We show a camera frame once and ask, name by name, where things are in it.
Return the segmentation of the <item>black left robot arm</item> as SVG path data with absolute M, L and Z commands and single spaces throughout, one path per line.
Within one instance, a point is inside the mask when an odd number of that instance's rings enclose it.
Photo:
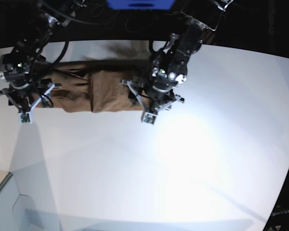
M 203 44 L 203 33 L 215 32 L 222 16 L 232 4 L 231 0 L 189 0 L 177 12 L 182 32 L 173 32 L 170 39 L 158 51 L 151 52 L 150 65 L 139 76 L 122 80 L 128 87 L 132 104 L 140 104 L 143 113 L 141 121 L 153 125 L 160 111 L 170 110 L 176 102 L 185 99 L 174 93 L 187 80 L 187 65 L 191 56 Z

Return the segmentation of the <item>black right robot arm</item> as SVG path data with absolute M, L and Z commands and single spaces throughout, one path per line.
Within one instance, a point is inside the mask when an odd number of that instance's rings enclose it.
M 33 110 L 40 104 L 53 108 L 51 92 L 61 88 L 50 78 L 55 66 L 60 63 L 69 46 L 69 38 L 53 62 L 42 56 L 46 45 L 59 27 L 66 27 L 71 21 L 78 22 L 76 11 L 87 6 L 85 0 L 38 0 L 36 16 L 29 22 L 24 35 L 12 51 L 0 57 L 0 78 L 8 83 L 0 90 L 0 96 L 17 109 L 20 123 L 33 123 Z

